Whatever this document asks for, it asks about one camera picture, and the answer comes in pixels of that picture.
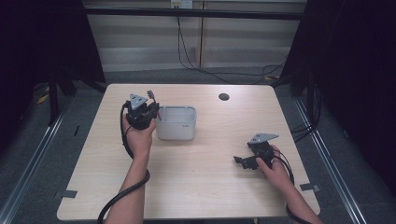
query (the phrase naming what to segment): white box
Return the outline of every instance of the white box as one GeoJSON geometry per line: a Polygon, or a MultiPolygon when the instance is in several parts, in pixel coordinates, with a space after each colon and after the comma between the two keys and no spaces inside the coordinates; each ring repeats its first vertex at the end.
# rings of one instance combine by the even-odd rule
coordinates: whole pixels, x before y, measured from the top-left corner
{"type": "Polygon", "coordinates": [[[189,105],[160,106],[160,114],[156,118],[157,137],[162,140],[191,140],[195,136],[197,112],[189,105]]]}

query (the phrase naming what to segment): metal bracket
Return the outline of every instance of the metal bracket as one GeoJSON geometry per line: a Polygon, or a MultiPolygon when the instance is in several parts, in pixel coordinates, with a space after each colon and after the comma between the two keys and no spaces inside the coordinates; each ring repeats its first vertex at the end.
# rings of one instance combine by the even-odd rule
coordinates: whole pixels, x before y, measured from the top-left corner
{"type": "Polygon", "coordinates": [[[259,144],[268,140],[278,138],[278,134],[271,133],[256,133],[249,141],[250,144],[259,144]]]}
{"type": "Polygon", "coordinates": [[[77,192],[75,190],[60,190],[56,191],[53,195],[53,198],[62,199],[62,198],[76,198],[77,192]]]}
{"type": "Polygon", "coordinates": [[[320,187],[318,185],[313,185],[311,183],[302,184],[302,185],[300,185],[300,188],[301,188],[302,191],[311,190],[311,189],[314,192],[320,191],[320,187]]]}
{"type": "Polygon", "coordinates": [[[139,106],[141,106],[143,103],[145,103],[148,99],[143,96],[131,94],[130,100],[131,100],[131,108],[132,108],[132,110],[135,110],[139,106]]]}

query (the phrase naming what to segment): wooden table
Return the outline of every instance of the wooden table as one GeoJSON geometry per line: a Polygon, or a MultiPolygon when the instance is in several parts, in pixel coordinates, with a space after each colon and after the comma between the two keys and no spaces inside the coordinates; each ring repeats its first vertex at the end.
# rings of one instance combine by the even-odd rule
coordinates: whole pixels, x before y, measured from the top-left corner
{"type": "MultiPolygon", "coordinates": [[[[137,85],[108,86],[63,198],[61,220],[97,219],[115,196],[131,164],[120,137],[120,109],[131,93],[152,90],[161,105],[191,105],[197,110],[190,141],[163,141],[153,135],[146,188],[146,219],[285,216],[285,202],[260,170],[244,170],[233,156],[249,157],[247,141],[255,133],[270,140],[288,158],[296,186],[309,183],[274,90],[269,86],[137,85]],[[219,98],[230,96],[228,101],[219,98]]],[[[318,214],[312,190],[302,191],[318,214]]]]}

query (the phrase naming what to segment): human hand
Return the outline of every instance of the human hand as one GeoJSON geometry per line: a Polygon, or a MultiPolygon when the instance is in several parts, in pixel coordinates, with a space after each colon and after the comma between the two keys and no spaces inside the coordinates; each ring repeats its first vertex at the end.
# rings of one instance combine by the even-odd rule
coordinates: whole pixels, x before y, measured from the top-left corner
{"type": "MultiPolygon", "coordinates": [[[[280,150],[276,146],[271,146],[274,149],[274,155],[280,157],[280,150]]],[[[273,159],[272,169],[261,159],[256,159],[260,169],[265,174],[270,183],[279,190],[286,190],[287,187],[292,186],[289,174],[286,171],[284,164],[277,158],[273,159]]]]}
{"type": "Polygon", "coordinates": [[[156,128],[155,120],[152,119],[148,128],[145,130],[137,130],[131,127],[126,116],[123,116],[122,126],[126,138],[128,141],[129,148],[134,153],[134,158],[140,156],[148,156],[152,144],[152,132],[156,128]]]}

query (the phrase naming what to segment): electrical cable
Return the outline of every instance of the electrical cable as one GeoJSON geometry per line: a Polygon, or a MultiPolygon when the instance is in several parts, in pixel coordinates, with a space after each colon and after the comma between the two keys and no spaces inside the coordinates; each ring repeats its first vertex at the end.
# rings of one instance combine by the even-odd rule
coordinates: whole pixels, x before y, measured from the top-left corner
{"type": "Polygon", "coordinates": [[[222,78],[222,77],[219,77],[219,75],[238,75],[238,76],[260,77],[260,79],[259,79],[258,81],[255,81],[255,82],[253,82],[253,83],[248,84],[248,85],[256,85],[256,84],[258,84],[258,83],[261,83],[261,82],[264,80],[264,77],[265,77],[266,75],[271,74],[271,73],[275,72],[277,69],[279,69],[280,67],[283,67],[283,66],[284,66],[284,63],[266,65],[266,66],[264,66],[264,68],[262,69],[262,73],[261,73],[261,74],[231,73],[231,72],[214,73],[214,72],[205,71],[205,70],[203,70],[203,69],[198,69],[198,68],[196,68],[196,67],[191,63],[190,57],[189,57],[189,55],[188,55],[188,53],[187,53],[186,44],[185,44],[185,42],[184,42],[184,37],[183,37],[183,34],[182,34],[182,32],[181,32],[181,28],[180,28],[180,19],[179,19],[179,17],[177,17],[177,27],[178,27],[178,29],[177,29],[177,30],[178,30],[178,34],[177,34],[177,52],[178,52],[178,60],[179,60],[180,64],[181,64],[184,68],[186,68],[186,69],[188,69],[188,70],[197,71],[197,72],[200,72],[200,73],[202,73],[202,74],[211,75],[211,76],[213,76],[213,77],[215,77],[215,78],[217,78],[217,79],[219,79],[219,80],[221,80],[221,81],[224,81],[224,82],[226,82],[226,83],[233,84],[233,85],[238,85],[238,83],[233,83],[233,82],[231,82],[231,81],[229,81],[229,80],[227,80],[227,79],[224,79],[224,78],[222,78]],[[181,57],[180,57],[180,55],[181,55],[181,53],[180,53],[180,39],[181,39],[181,42],[182,42],[182,45],[183,45],[184,54],[186,55],[186,58],[187,58],[187,61],[189,62],[190,67],[186,66],[186,65],[181,61],[181,57]],[[269,72],[264,73],[264,70],[265,70],[267,67],[271,67],[271,66],[275,66],[275,68],[274,68],[273,70],[269,71],[269,72]]]}
{"type": "MultiPolygon", "coordinates": [[[[285,158],[285,160],[283,160],[282,158],[280,158],[280,157],[278,157],[278,156],[274,156],[274,158],[278,159],[279,161],[281,161],[281,162],[284,164],[285,168],[287,169],[287,171],[288,171],[288,173],[289,173],[289,179],[290,179],[291,183],[294,185],[294,175],[293,175],[293,172],[292,172],[292,170],[291,170],[291,166],[290,166],[290,164],[289,164],[288,159],[287,159],[287,158],[285,157],[285,155],[283,155],[283,153],[280,152],[279,150],[273,149],[273,151],[279,152],[280,155],[281,155],[283,158],[285,158]]],[[[301,223],[301,224],[311,224],[310,222],[308,222],[308,221],[306,221],[306,220],[304,220],[304,219],[302,219],[302,218],[297,217],[296,215],[294,215],[294,214],[290,211],[290,209],[289,209],[289,207],[288,207],[287,204],[286,204],[286,213],[288,214],[288,216],[289,216],[291,219],[293,219],[294,221],[296,221],[296,222],[298,222],[298,223],[301,223]]]]}
{"type": "Polygon", "coordinates": [[[302,134],[299,134],[299,135],[293,137],[294,138],[294,143],[297,143],[300,140],[304,139],[306,136],[311,134],[318,127],[318,122],[319,122],[319,118],[320,118],[320,115],[321,115],[322,97],[321,97],[321,94],[319,93],[317,87],[315,87],[314,94],[315,94],[314,95],[314,97],[315,97],[314,118],[313,118],[311,124],[307,125],[305,128],[297,129],[298,127],[301,127],[303,125],[308,124],[307,122],[305,122],[305,123],[303,123],[301,125],[298,125],[297,127],[295,127],[292,130],[290,130],[291,133],[304,132],[302,134]]]}
{"type": "MultiPolygon", "coordinates": [[[[123,126],[122,126],[122,121],[123,121],[123,111],[124,109],[130,104],[131,102],[126,102],[125,104],[122,105],[121,107],[121,112],[120,112],[120,130],[121,130],[121,139],[122,139],[122,143],[125,147],[125,150],[127,151],[127,153],[129,154],[129,156],[133,159],[134,158],[134,153],[132,152],[132,150],[129,148],[128,145],[128,141],[126,138],[126,134],[128,133],[128,131],[132,128],[132,126],[130,126],[125,132],[123,131],[123,126]]],[[[106,212],[108,211],[108,209],[110,209],[111,206],[113,206],[117,201],[119,201],[121,198],[125,197],[127,194],[132,193],[134,190],[139,189],[140,187],[142,187],[143,185],[145,185],[147,182],[149,182],[149,178],[150,178],[150,174],[149,174],[149,170],[146,171],[146,176],[139,182],[137,182],[136,184],[132,185],[131,187],[129,187],[128,189],[123,190],[122,192],[120,192],[119,194],[117,194],[114,198],[112,198],[106,205],[105,207],[102,209],[102,211],[99,214],[99,217],[97,218],[97,224],[102,224],[103,223],[103,219],[105,217],[106,212]]]]}
{"type": "Polygon", "coordinates": [[[102,224],[103,223],[103,218],[105,217],[105,214],[107,212],[108,209],[110,209],[111,206],[114,205],[114,203],[116,203],[117,201],[119,201],[121,198],[125,197],[127,194],[131,193],[132,191],[139,189],[140,187],[142,187],[143,185],[145,185],[148,181],[149,181],[149,170],[146,171],[146,176],[145,178],[143,178],[141,181],[139,181],[138,183],[132,185],[131,187],[129,187],[128,189],[123,190],[122,192],[120,192],[119,194],[117,194],[114,198],[112,198],[106,205],[105,207],[102,209],[101,213],[99,214],[99,217],[97,219],[97,224],[102,224]]]}

